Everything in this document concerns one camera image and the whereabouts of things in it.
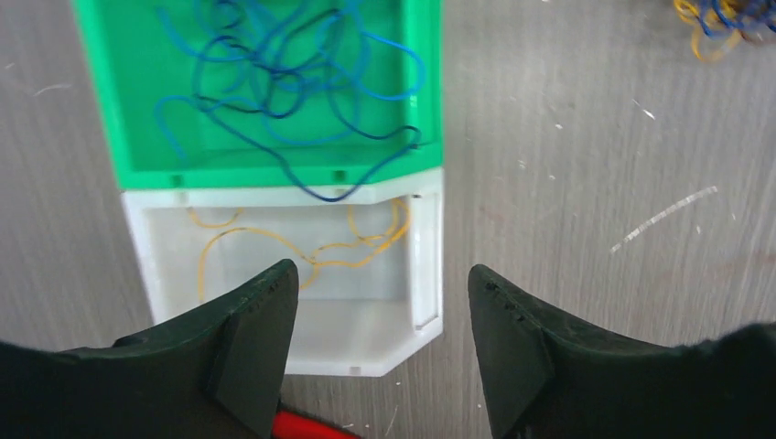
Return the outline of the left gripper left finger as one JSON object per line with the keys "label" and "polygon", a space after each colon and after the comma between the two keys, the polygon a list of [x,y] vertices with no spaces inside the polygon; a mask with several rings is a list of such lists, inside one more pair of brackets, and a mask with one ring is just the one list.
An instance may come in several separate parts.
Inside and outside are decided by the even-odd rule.
{"label": "left gripper left finger", "polygon": [[298,304],[282,260],[108,348],[1,346],[4,438],[268,438]]}

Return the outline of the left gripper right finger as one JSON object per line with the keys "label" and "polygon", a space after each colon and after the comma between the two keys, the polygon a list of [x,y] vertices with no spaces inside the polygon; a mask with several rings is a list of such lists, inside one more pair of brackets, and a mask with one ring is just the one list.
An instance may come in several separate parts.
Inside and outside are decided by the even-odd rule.
{"label": "left gripper right finger", "polygon": [[775,326],[665,347],[598,327],[490,267],[469,271],[496,438],[772,438]]}

